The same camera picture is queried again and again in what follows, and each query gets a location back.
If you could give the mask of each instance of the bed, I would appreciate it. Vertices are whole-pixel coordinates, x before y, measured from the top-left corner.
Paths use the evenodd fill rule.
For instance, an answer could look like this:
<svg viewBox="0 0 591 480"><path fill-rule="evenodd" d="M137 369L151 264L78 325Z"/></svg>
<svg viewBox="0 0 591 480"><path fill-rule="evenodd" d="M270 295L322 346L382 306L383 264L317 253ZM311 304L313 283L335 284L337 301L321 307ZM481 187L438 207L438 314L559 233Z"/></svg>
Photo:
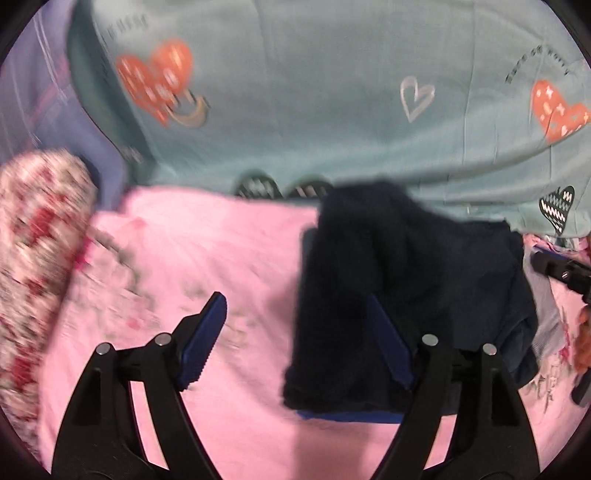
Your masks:
<svg viewBox="0 0 591 480"><path fill-rule="evenodd" d="M557 12L565 8L560 4ZM26 12L21 15L21 20L28 21ZM21 27L27 21L22 20ZM584 41L580 23L568 23L578 28L577 42ZM8 45L10 38L5 38ZM82 107L76 104L69 81L66 74L58 77L53 84L54 95L58 98L59 91L65 91L65 100L80 112ZM46 118L40 116L41 126ZM13 143L7 137L5 155L31 146L55 146L48 140L51 133L47 129L26 130L27 138L22 141ZM59 146L68 147L72 141L64 138L66 145ZM126 348L159 330L172 330L184 315L199 311L209 295L218 290L233 307L203 378L183 399L222 476L370 478L396 425L303 422L281 407L300 234L314 225L315 208L252 204L179 187L136 187L119 203L114 199L121 195L125 180L117 173L116 163L108 167L102 163L103 170L92 169L100 164L97 158L120 158L119 154L108 142L98 143L100 155L89 147L86 149L92 153L78 155L86 157L93 180L102 187L101 206L119 205L116 212L98 212L90 221L84 254L76 261L43 356L37 427L43 466L50 468L61 416L89 352L101 341ZM115 180L105 183L105 179L113 179L113 171ZM582 253L576 255L588 261ZM586 409L570 399L575 374L569 346L577 335L576 317L582 301L559 283L552 283L552 289L561 307L567 347L544 358L540 373L520 392L542 468L552 463L586 415ZM142 392L136 388L134 396L148 457L165 466ZM443 459L453 422L453 417L443 420L429 465ZM251 458L261 461L250 462Z"/></svg>

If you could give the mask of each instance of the pillow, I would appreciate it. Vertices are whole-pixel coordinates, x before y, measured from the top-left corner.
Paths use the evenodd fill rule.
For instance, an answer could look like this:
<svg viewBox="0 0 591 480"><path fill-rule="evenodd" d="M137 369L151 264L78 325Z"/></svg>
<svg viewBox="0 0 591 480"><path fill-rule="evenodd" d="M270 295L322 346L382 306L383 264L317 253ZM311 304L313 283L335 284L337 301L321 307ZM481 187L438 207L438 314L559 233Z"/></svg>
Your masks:
<svg viewBox="0 0 591 480"><path fill-rule="evenodd" d="M66 151L0 170L0 407L37 457L38 369L95 196L85 165Z"/></svg>

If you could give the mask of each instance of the heart pattern fabric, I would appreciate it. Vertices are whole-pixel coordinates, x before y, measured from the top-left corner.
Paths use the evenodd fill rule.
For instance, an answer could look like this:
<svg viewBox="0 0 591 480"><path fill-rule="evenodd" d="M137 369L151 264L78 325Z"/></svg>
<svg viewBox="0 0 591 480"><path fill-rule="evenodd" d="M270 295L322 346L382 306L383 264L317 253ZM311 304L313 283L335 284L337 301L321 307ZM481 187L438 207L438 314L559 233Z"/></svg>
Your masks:
<svg viewBox="0 0 591 480"><path fill-rule="evenodd" d="M175 116L173 108L180 98L196 99L189 92L193 56L181 40L160 45L148 63L135 55L122 55L116 61L119 78L134 103L164 127Z"/></svg>
<svg viewBox="0 0 591 480"><path fill-rule="evenodd" d="M556 230L557 236L561 236L564 233L566 220L569 217L570 208L573 206L573 203L574 187L571 185L563 190L558 188L555 192L545 195L539 201L540 212L550 221L554 230Z"/></svg>
<svg viewBox="0 0 591 480"><path fill-rule="evenodd" d="M569 106L558 89L547 80L540 80L532 88L531 109L549 143L581 130L590 118L587 107L582 103Z"/></svg>

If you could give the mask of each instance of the floral pillow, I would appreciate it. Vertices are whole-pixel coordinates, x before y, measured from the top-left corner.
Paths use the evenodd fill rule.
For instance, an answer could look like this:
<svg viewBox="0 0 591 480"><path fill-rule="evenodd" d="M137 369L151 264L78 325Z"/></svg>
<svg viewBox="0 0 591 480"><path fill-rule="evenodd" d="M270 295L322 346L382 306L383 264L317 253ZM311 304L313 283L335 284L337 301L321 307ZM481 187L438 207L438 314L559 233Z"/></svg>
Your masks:
<svg viewBox="0 0 591 480"><path fill-rule="evenodd" d="M95 197L66 151L0 168L0 407L38 458L38 370Z"/></svg>

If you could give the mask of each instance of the dark navy cloth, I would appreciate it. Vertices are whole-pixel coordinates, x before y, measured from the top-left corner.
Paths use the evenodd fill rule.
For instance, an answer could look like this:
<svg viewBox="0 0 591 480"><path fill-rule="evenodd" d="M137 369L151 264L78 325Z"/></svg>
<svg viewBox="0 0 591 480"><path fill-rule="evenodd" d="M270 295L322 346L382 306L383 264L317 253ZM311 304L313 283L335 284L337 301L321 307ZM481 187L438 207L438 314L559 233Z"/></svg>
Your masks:
<svg viewBox="0 0 591 480"><path fill-rule="evenodd" d="M505 222L455 222L379 182L330 192L316 233L304 240L287 407L317 414L407 409L410 389L392 379L367 328L371 295L411 355L432 333L465 350L495 344L519 387L536 374L538 322L522 237ZM458 396L455 386L445 413L454 413Z"/></svg>

